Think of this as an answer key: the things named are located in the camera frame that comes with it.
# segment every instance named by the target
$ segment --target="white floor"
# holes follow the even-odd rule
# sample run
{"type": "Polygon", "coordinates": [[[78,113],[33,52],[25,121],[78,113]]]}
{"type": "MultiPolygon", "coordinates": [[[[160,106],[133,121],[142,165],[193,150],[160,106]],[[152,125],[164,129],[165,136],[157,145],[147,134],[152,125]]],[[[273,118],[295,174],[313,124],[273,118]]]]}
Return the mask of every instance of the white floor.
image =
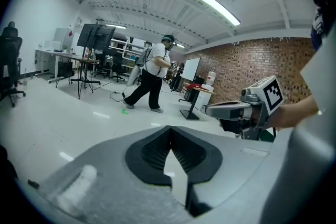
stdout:
{"type": "MultiPolygon", "coordinates": [[[[111,92],[121,92],[125,88],[125,84],[116,83],[114,79],[97,77],[103,87],[93,93],[89,88],[83,89],[81,100],[78,100],[77,84],[69,84],[65,79],[56,89],[55,83],[47,83],[48,78],[47,74],[29,78],[27,86],[19,87],[27,96],[18,97],[15,108],[7,98],[0,103],[0,143],[7,149],[9,160],[24,182],[27,179],[41,182],[97,143],[157,126],[185,126],[234,137],[224,132],[216,119],[196,109],[200,120],[186,120],[179,109],[188,109],[190,104],[178,102],[180,94],[171,92],[165,83],[159,99],[164,113],[158,114],[150,111],[148,95],[140,99],[135,109],[124,110],[122,102],[110,98],[111,92]]],[[[127,88],[126,95],[135,88],[127,88]]],[[[113,97],[122,98],[120,94],[113,97]]],[[[167,158],[165,173],[175,177],[174,180],[183,177],[182,168],[172,153],[167,158]]],[[[183,190],[175,188],[173,192],[182,193],[183,190]]]]}

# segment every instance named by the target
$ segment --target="sleeve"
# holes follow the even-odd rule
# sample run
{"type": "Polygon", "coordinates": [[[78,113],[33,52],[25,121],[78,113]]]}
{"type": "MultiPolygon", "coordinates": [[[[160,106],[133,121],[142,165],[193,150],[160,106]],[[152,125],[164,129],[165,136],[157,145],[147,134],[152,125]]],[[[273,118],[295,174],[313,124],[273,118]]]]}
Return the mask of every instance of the sleeve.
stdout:
{"type": "Polygon", "coordinates": [[[165,47],[162,43],[156,44],[153,48],[153,57],[162,57],[165,56],[165,47]]]}

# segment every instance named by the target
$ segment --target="person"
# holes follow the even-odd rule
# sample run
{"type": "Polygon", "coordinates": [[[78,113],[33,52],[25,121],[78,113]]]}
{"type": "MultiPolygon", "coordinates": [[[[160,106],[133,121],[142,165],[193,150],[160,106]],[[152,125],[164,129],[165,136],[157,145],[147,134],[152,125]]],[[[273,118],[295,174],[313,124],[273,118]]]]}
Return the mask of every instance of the person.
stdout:
{"type": "MultiPolygon", "coordinates": [[[[314,18],[311,39],[315,50],[322,45],[322,38],[328,34],[335,14],[328,5],[327,0],[313,0],[317,6],[317,15],[314,18]]],[[[313,96],[309,96],[296,104],[280,106],[270,117],[267,127],[294,127],[304,118],[318,112],[313,96]]],[[[259,111],[253,111],[252,118],[259,118],[259,111]]]]}
{"type": "Polygon", "coordinates": [[[183,73],[183,68],[184,68],[184,63],[180,63],[176,69],[174,78],[172,83],[170,84],[170,89],[172,91],[177,91],[179,85],[180,85],[180,81],[181,81],[181,74],[183,73]]]}
{"type": "Polygon", "coordinates": [[[129,109],[134,109],[138,100],[149,92],[149,107],[151,111],[163,113],[159,106],[159,95],[162,79],[166,76],[168,68],[172,68],[169,51],[173,48],[175,38],[165,35],[161,43],[155,44],[149,51],[148,57],[141,72],[141,84],[123,103],[129,109]]]}

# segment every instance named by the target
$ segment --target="whiteboard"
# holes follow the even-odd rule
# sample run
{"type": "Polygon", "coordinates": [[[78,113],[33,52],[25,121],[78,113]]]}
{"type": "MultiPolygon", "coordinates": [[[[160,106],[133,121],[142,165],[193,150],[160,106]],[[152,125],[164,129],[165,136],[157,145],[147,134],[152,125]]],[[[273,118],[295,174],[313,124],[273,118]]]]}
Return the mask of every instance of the whiteboard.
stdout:
{"type": "Polygon", "coordinates": [[[193,81],[198,68],[198,63],[200,62],[199,60],[200,58],[187,60],[187,62],[185,62],[181,77],[193,81]]]}

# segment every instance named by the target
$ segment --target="fluorescent ceiling light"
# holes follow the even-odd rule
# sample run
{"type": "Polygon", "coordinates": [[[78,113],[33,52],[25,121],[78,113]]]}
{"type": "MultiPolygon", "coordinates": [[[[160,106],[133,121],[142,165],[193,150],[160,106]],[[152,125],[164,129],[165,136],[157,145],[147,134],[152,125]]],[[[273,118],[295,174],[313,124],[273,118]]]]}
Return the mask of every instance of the fluorescent ceiling light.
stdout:
{"type": "Polygon", "coordinates": [[[240,25],[240,21],[229,12],[222,4],[216,0],[203,0],[205,3],[209,4],[212,8],[220,12],[225,18],[227,18],[234,26],[240,25]]]}
{"type": "Polygon", "coordinates": [[[72,157],[70,157],[68,154],[66,154],[66,153],[64,153],[64,152],[60,152],[59,155],[60,155],[62,158],[64,158],[64,159],[66,159],[67,161],[69,161],[69,162],[72,162],[72,161],[74,160],[72,157]]]}
{"type": "Polygon", "coordinates": [[[115,28],[126,29],[125,26],[121,26],[121,25],[106,25],[106,26],[112,26],[112,27],[115,27],[115,28]]]}

